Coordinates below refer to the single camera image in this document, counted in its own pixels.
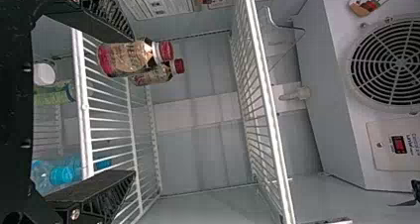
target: red bottle cap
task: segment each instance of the red bottle cap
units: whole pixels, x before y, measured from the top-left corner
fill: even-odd
[[[160,56],[163,61],[171,61],[174,58],[173,46],[171,42],[159,43]]]
[[[176,70],[176,73],[185,73],[185,67],[184,67],[182,58],[177,58],[175,60],[175,70]]]
[[[98,59],[102,70],[110,77],[114,76],[115,69],[111,64],[110,50],[105,45],[98,48]]]

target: black bracket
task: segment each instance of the black bracket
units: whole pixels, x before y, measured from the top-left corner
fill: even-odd
[[[62,223],[29,179],[34,112],[31,31],[53,1],[0,0],[0,223],[23,212],[34,223]]]

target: white panel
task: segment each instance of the white panel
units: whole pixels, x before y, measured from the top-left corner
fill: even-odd
[[[306,30],[305,37],[297,44],[302,84],[312,93],[306,105],[324,171],[364,186],[344,82],[338,76],[340,69],[324,9],[323,0],[309,0],[294,20],[296,27]]]
[[[298,44],[299,63],[302,82],[314,94],[307,105],[323,167],[366,189],[411,191],[410,180],[418,178],[420,172],[377,170],[371,147],[367,146],[366,127],[367,122],[409,115],[384,113],[364,106],[345,87],[343,68],[350,48],[364,33],[361,23],[416,13],[420,2],[389,0],[368,17],[359,18],[349,10],[348,1],[309,0],[294,21],[295,26],[306,29],[306,36]]]
[[[367,123],[367,133],[377,169],[420,170],[420,120],[393,119]]]

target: white fridge wall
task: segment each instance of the white fridge wall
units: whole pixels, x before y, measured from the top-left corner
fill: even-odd
[[[175,41],[175,56],[184,59],[185,74],[152,86],[154,104],[236,91],[227,34]]]

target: black metal frame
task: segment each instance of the black metal frame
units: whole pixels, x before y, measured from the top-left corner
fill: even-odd
[[[37,20],[51,11],[49,6],[57,1],[63,2],[0,0],[0,88],[3,100],[0,105],[0,223],[6,217],[16,218],[9,215],[13,212],[21,216],[19,220],[14,220],[16,223],[26,223],[22,219],[22,213],[33,223],[63,223],[59,215],[38,194],[30,180],[34,112],[31,31]],[[86,22],[86,17],[78,20],[84,26],[81,26],[82,31],[86,31],[89,23],[95,21],[95,30],[101,32],[102,29],[106,33],[101,35],[110,39],[104,41],[128,42],[134,38],[130,26],[124,25],[125,31],[121,31],[103,18],[95,18],[94,16],[99,15],[94,15],[81,6],[73,9],[90,16],[89,22]],[[64,20],[74,16],[56,15]],[[77,20],[71,20],[75,23],[70,26],[77,28]]]

